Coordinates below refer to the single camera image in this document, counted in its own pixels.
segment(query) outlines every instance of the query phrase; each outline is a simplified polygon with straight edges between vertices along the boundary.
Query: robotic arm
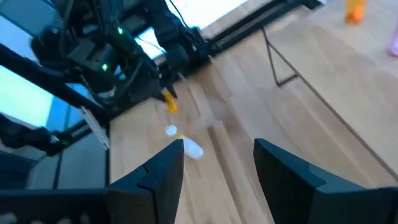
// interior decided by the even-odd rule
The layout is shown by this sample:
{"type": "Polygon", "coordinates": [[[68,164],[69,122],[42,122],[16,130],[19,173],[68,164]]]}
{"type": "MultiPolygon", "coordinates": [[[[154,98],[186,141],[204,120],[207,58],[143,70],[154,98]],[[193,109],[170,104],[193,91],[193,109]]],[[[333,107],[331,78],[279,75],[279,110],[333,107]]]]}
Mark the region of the robotic arm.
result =
{"type": "Polygon", "coordinates": [[[81,83],[105,108],[160,94],[175,77],[161,80],[159,68],[135,36],[148,26],[167,51],[172,73],[207,58],[208,47],[197,28],[184,26],[165,0],[57,0],[61,26],[48,26],[32,40],[40,64],[81,83]]]}

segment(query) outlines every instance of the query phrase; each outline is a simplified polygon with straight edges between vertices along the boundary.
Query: window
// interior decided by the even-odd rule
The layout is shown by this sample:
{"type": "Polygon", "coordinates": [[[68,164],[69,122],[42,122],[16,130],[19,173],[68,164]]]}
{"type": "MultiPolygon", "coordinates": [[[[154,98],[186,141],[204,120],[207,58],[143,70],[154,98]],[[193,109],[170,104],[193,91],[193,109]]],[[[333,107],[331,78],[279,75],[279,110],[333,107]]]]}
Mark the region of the window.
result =
{"type": "MultiPolygon", "coordinates": [[[[29,46],[30,35],[0,17],[0,43],[17,54],[37,60],[29,46]]],[[[53,96],[0,66],[0,112],[35,126],[45,126],[53,96]]]]}

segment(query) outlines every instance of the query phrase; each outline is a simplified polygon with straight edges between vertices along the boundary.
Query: wooden surface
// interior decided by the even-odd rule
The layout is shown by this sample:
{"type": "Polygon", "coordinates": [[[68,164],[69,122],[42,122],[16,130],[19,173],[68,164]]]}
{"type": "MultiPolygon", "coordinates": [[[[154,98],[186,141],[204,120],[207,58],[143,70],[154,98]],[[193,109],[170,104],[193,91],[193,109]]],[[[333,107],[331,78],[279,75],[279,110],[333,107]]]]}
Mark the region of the wooden surface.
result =
{"type": "MultiPolygon", "coordinates": [[[[267,30],[309,13],[298,9],[267,30]]],[[[292,72],[280,60],[275,64],[282,76],[292,72]]],[[[254,138],[365,187],[397,185],[300,80],[275,86],[261,32],[175,88],[180,114],[171,116],[163,103],[147,100],[112,121],[110,174],[114,182],[163,149],[173,141],[164,129],[175,124],[204,148],[201,160],[185,158],[178,224],[273,223],[252,158],[254,138]]]]}
{"type": "Polygon", "coordinates": [[[398,174],[398,59],[387,50],[398,2],[369,1],[364,20],[345,24],[344,1],[269,36],[331,107],[398,174]]]}

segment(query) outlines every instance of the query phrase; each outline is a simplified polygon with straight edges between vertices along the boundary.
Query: yellow object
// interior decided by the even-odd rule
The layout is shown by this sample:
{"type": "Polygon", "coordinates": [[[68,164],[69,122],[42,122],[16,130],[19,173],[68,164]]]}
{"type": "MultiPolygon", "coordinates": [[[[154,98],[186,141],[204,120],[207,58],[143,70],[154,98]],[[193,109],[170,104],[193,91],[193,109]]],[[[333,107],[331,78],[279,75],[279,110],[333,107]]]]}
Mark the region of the yellow object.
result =
{"type": "Polygon", "coordinates": [[[203,148],[200,147],[194,140],[185,137],[178,133],[175,125],[166,127],[166,135],[175,139],[182,139],[184,144],[184,153],[192,159],[200,159],[203,156],[203,148]]]}
{"type": "Polygon", "coordinates": [[[366,0],[346,0],[346,23],[358,24],[363,20],[366,0]]]}
{"type": "Polygon", "coordinates": [[[170,113],[177,113],[180,111],[180,109],[178,108],[178,103],[177,103],[177,99],[174,98],[174,96],[171,94],[171,92],[169,92],[167,89],[165,89],[162,92],[165,101],[166,101],[166,107],[167,109],[169,109],[170,113]]]}

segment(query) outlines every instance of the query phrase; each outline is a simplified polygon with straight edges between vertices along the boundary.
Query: orange bottle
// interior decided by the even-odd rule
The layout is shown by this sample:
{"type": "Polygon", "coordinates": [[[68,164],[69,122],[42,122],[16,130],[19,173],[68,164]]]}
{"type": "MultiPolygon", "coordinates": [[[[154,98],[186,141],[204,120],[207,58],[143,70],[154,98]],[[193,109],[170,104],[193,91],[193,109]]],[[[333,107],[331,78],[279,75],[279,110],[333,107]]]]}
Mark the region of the orange bottle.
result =
{"type": "Polygon", "coordinates": [[[174,98],[173,94],[171,94],[167,89],[164,89],[162,94],[165,98],[166,107],[169,109],[169,112],[172,114],[178,113],[180,109],[178,108],[177,99],[174,98]]]}
{"type": "Polygon", "coordinates": [[[346,23],[359,24],[363,20],[366,0],[347,0],[346,23]]]}

